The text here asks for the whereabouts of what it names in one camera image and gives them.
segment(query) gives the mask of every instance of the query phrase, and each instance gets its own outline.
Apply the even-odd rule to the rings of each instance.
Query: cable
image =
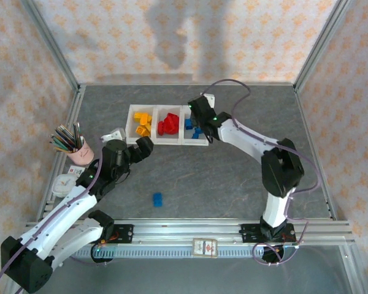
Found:
[[[234,115],[234,112],[235,112],[235,109],[237,108],[238,104],[241,103],[241,101],[243,101],[245,98],[249,97],[251,95],[251,89],[250,87],[248,87],[245,83],[241,82],[241,81],[238,81],[238,80],[235,80],[235,79],[232,79],[232,78],[225,78],[225,79],[222,79],[222,80],[218,80],[214,83],[212,83],[209,87],[206,88],[206,90],[204,90],[202,92],[201,95],[204,95],[209,89],[211,89],[212,87],[214,87],[215,85],[219,84],[219,83],[222,83],[224,81],[232,81],[234,83],[238,83],[240,85],[242,85],[244,88],[246,88],[248,90],[248,93],[246,95],[244,95],[243,97],[241,97],[239,100],[237,100],[235,102],[235,104],[233,105],[233,108],[232,108],[232,121],[233,121],[233,124],[243,133],[245,133],[246,135],[250,136],[251,138],[254,138],[255,140],[257,141],[260,141],[261,143],[265,143],[265,144],[268,144],[270,146],[273,146],[273,147],[276,147],[276,148],[279,148],[279,149],[282,149],[282,150],[285,150],[285,151],[288,151],[290,153],[293,153],[301,158],[303,158],[305,161],[307,161],[311,166],[312,168],[314,169],[315,173],[316,173],[316,183],[312,186],[312,187],[309,187],[309,188],[305,188],[305,189],[301,189],[301,190],[296,190],[294,191],[291,195],[289,195],[288,197],[288,200],[286,201],[286,206],[285,206],[285,210],[284,210],[284,216],[286,217],[286,219],[288,219],[289,221],[291,222],[294,222],[294,221],[302,221],[302,220],[306,220],[306,219],[293,219],[293,218],[290,218],[288,217],[288,209],[289,209],[289,205],[290,205],[290,201],[291,199],[293,199],[293,195],[296,195],[296,194],[300,194],[300,193],[304,193],[304,192],[313,192],[314,190],[316,190],[317,188],[320,187],[320,172],[319,170],[317,169],[316,165],[312,162],[312,160],[307,157],[306,155],[292,149],[292,148],[289,148],[289,147],[286,147],[286,146],[282,146],[282,145],[279,145],[279,144],[275,144],[273,142],[270,142],[270,141],[267,141],[265,140],[264,138],[261,138],[245,129],[243,129],[242,127],[240,127],[239,123],[236,121],[236,118],[235,118],[235,115]],[[305,226],[304,226],[304,229],[301,233],[301,236],[300,236],[300,239],[298,241],[298,244],[300,244],[302,242],[302,239],[304,237],[304,233],[305,231],[307,230],[307,227],[308,227],[308,224],[309,224],[309,221],[306,220],[306,223],[305,223]],[[272,249],[275,254],[277,255],[278,259],[280,262],[277,262],[277,263],[264,263],[264,262],[260,262],[259,260],[257,260],[255,258],[255,249],[257,246],[259,245],[265,245],[267,246],[268,248]],[[293,258],[293,256],[296,254],[297,252],[297,249],[293,252],[293,254],[287,258],[286,260],[284,261],[281,261],[281,257],[280,255],[278,254],[278,252],[268,243],[257,243],[255,244],[255,246],[253,247],[252,249],[252,255],[253,255],[253,258],[254,260],[261,264],[261,265],[267,265],[267,266],[270,266],[270,265],[280,265],[280,264],[283,264],[289,260],[291,260]]]
[[[99,153],[99,158],[100,160],[102,160],[102,146],[100,146],[100,153]],[[38,235],[41,234],[41,232],[44,230],[44,228],[47,227],[47,225],[59,214],[61,213],[64,209],[66,209],[67,207],[70,207],[71,204],[75,203],[76,201],[78,201],[79,199],[81,199],[84,195],[86,195],[91,188],[94,186],[94,184],[96,183],[99,174],[101,172],[101,167],[102,164],[98,165],[97,168],[97,172],[96,175],[94,177],[94,179],[91,181],[90,185],[88,185],[88,187],[82,192],[80,193],[78,196],[76,196],[75,198],[73,198],[72,200],[68,201],[66,204],[67,205],[63,205],[62,207],[60,207],[59,209],[57,209],[41,226],[40,228],[35,232],[35,234],[32,235],[32,237],[25,242],[24,245],[22,245],[21,248],[19,248],[19,250],[16,251],[16,253],[11,256],[11,258],[8,260],[8,262],[3,266],[3,268],[0,271],[0,279],[1,277],[4,275],[4,273],[7,271],[7,269],[10,267],[10,265],[13,263],[13,261],[34,241],[37,239]]]

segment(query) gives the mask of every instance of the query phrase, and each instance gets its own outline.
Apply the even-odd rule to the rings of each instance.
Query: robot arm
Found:
[[[99,163],[101,172],[88,194],[78,199],[96,176],[96,162],[81,174],[67,197],[35,227],[19,239],[10,236],[3,241],[2,267],[19,248],[27,244],[5,273],[28,293],[34,293],[44,286],[53,270],[84,245],[111,237],[114,221],[101,211],[90,213],[82,225],[76,228],[71,226],[110,192],[122,175],[129,173],[131,164],[140,162],[153,151],[153,142],[148,137],[140,138],[136,143],[138,148],[127,148],[121,140],[108,141],[102,149],[102,162]]]
[[[304,169],[298,156],[266,142],[295,149],[293,142],[265,137],[237,122],[242,129],[262,138],[263,142],[247,135],[234,125],[231,115],[225,112],[217,115],[205,96],[189,101],[188,106],[192,124],[203,130],[209,142],[216,139],[229,143],[261,164],[262,181],[268,192],[266,209],[260,220],[261,232],[272,240],[286,225],[286,202],[304,175]]]

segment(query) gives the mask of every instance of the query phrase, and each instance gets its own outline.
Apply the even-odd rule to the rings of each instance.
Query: patterned wallpaper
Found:
[[[80,83],[294,81],[337,0],[36,0]]]
[[[346,15],[301,99],[327,181],[368,275],[368,0]]]
[[[0,0],[0,244],[35,220],[54,157],[48,135],[71,97],[20,1]]]

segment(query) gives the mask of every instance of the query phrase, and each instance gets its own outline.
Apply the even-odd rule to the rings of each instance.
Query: white clock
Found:
[[[54,196],[64,198],[76,185],[78,177],[72,173],[58,175],[52,185],[52,193]]]

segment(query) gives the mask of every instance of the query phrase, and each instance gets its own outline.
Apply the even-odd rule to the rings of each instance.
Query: gray table surface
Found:
[[[291,86],[253,86],[252,95],[237,109],[237,119],[268,137],[291,139],[312,157],[299,107]],[[125,128],[130,104],[186,105],[205,86],[87,86],[78,121],[98,157],[95,136]],[[216,86],[217,113],[230,113],[246,93],[241,86]],[[305,176],[299,188],[316,176],[302,160]],[[71,164],[66,161],[67,171]],[[163,194],[163,207],[153,207],[152,195]],[[155,145],[151,156],[131,167],[129,178],[93,209],[113,218],[131,217],[236,217],[257,220],[266,206],[261,167],[241,150],[220,141],[209,146]],[[329,217],[321,189],[301,194],[292,202],[291,217]]]
[[[337,246],[301,246],[296,256],[278,267],[249,258],[117,259],[106,267],[67,259],[38,291],[56,293],[349,294],[351,290]]]

